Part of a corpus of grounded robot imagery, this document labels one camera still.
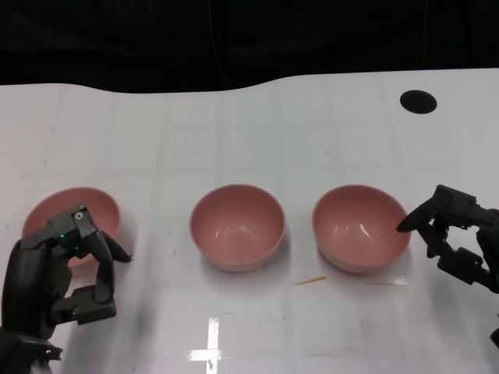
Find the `robotic hand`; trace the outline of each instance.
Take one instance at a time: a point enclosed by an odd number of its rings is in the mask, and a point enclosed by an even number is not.
[[[446,242],[450,226],[464,230],[477,226],[476,240],[483,259],[468,249],[454,250]],[[499,210],[484,209],[476,197],[439,185],[433,197],[411,212],[397,230],[417,230],[428,245],[428,258],[440,257],[439,269],[467,284],[477,282],[499,293]],[[489,270],[482,268],[484,259]],[[490,339],[499,348],[499,329]]]
[[[99,262],[95,285],[77,288],[65,298],[73,276],[68,261],[88,254]],[[57,325],[114,317],[113,260],[131,259],[97,228],[85,206],[53,216],[47,226],[20,239],[3,288],[0,374],[25,374],[34,365],[48,367],[50,360],[59,360],[62,349],[47,341]]]

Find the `white table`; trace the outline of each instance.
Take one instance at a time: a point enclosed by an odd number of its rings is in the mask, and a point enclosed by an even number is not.
[[[405,111],[411,89],[437,110]],[[310,215],[347,183],[407,210],[437,184],[499,208],[498,101],[499,70],[299,76],[221,93],[1,86],[0,273],[36,202],[95,186],[118,200],[136,260],[116,265],[114,319],[57,327],[56,373],[495,373],[499,296],[439,270],[418,235],[385,273],[349,276],[319,256]],[[288,219],[289,251],[255,273],[212,268],[189,236],[194,203],[233,182],[272,192]],[[478,250],[472,232],[450,243]]]

